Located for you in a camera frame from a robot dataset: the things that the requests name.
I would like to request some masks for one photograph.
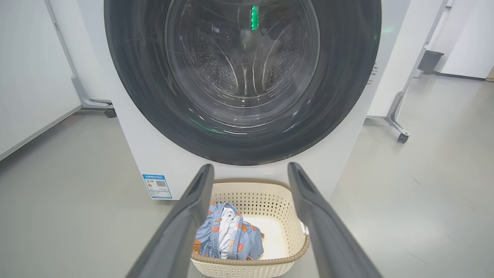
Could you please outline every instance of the white laundry basket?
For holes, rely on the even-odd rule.
[[[192,254],[192,262],[204,275],[216,278],[271,278],[285,274],[309,248],[295,213],[290,187],[282,182],[256,179],[215,180],[215,203],[230,202],[244,220],[264,233],[264,253],[258,260],[222,260]]]

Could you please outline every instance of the washing machine door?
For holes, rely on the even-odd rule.
[[[380,0],[105,0],[115,68],[164,136],[212,161],[294,156],[350,112]]]

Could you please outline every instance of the clothing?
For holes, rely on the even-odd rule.
[[[257,260],[264,249],[264,235],[245,222],[229,202],[209,205],[206,222],[197,230],[194,253],[230,260]]]

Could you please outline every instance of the green indicator light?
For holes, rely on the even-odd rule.
[[[393,27],[386,28],[381,31],[381,34],[392,33],[395,29]]]
[[[250,20],[252,30],[259,29],[259,7],[253,6]]]
[[[191,119],[194,123],[196,123],[198,126],[200,126],[200,127],[204,128],[204,129],[205,129],[205,130],[207,130],[207,131],[211,131],[211,132],[214,132],[214,133],[220,133],[220,134],[222,134],[222,133],[221,133],[221,132],[219,132],[219,131],[216,131],[216,130],[214,130],[214,129],[210,129],[210,128],[208,128],[208,127],[205,127],[205,126],[201,125],[200,123],[198,123],[198,122],[194,121],[192,118],[189,118],[189,119]]]

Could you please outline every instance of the front-load washing machine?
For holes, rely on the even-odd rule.
[[[409,0],[80,0],[91,45],[153,199],[198,169],[329,198]]]

